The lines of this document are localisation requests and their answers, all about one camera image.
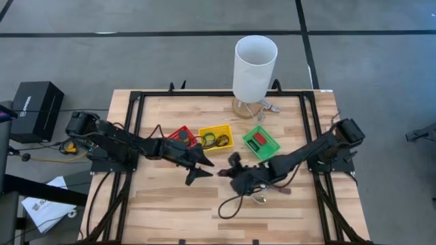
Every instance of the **green box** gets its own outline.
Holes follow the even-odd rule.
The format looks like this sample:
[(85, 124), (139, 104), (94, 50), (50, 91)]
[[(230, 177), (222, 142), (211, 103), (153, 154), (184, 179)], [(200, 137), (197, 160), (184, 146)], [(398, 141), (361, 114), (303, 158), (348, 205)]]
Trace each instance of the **green box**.
[[(266, 140), (266, 143), (261, 146), (258, 141), (254, 138), (256, 133), (260, 133)], [(274, 138), (260, 125), (254, 127), (248, 134), (244, 137), (244, 142), (246, 145), (254, 152), (254, 154), (261, 160), (267, 160), (268, 158), (274, 156), (280, 150), (280, 145)], [(253, 146), (250, 146), (248, 141), (253, 140), (257, 147), (259, 147), (258, 151), (253, 149)]]

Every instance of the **white cylinder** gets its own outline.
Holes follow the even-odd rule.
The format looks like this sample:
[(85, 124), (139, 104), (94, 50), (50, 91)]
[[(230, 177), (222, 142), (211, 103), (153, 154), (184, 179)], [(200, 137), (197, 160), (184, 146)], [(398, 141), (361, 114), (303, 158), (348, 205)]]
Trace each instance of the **white cylinder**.
[(273, 74), (277, 46), (259, 35), (244, 37), (235, 47), (233, 93), (245, 103), (265, 98)]

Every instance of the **black storage box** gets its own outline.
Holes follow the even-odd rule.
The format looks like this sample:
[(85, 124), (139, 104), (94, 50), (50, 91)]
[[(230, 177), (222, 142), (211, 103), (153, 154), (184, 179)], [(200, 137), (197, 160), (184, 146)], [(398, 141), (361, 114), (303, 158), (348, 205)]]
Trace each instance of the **black storage box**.
[(56, 126), (63, 93), (51, 82), (21, 82), (13, 109), (11, 139), (20, 143), (49, 142)]

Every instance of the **red block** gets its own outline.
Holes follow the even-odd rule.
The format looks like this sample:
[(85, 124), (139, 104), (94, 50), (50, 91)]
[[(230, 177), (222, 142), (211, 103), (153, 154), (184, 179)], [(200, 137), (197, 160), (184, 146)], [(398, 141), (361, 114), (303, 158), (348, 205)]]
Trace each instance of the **red block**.
[(266, 139), (260, 133), (256, 133), (253, 137), (261, 146), (266, 143)]

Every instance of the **gray concrete floor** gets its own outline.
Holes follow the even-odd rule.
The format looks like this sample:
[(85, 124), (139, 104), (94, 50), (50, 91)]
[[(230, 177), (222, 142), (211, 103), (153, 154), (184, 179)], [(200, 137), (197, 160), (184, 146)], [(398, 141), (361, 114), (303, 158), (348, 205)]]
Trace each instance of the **gray concrete floor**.
[[(6, 0), (0, 0), (0, 8)], [(309, 30), (436, 29), (436, 3), (304, 0)], [(294, 1), (276, 0), (15, 0), (0, 33), (198, 31), (300, 28)], [(20, 82), (50, 80), (65, 94), (62, 108), (108, 108), (113, 89), (231, 88), (233, 49), (240, 37), (0, 38), (0, 98)], [(279, 58), (273, 78), (283, 88), (310, 88), (300, 36), (273, 36)], [(404, 134), (436, 122), (436, 36), (310, 37), (320, 87), (333, 89), (342, 117), (367, 135), (355, 165), (371, 239), (434, 244), (434, 142)], [(63, 140), (69, 113), (54, 141)], [(61, 157), (51, 149), (39, 157)], [(23, 163), (7, 172), (36, 181), (89, 169), (89, 164)], [(66, 231), (35, 244), (71, 242)]]

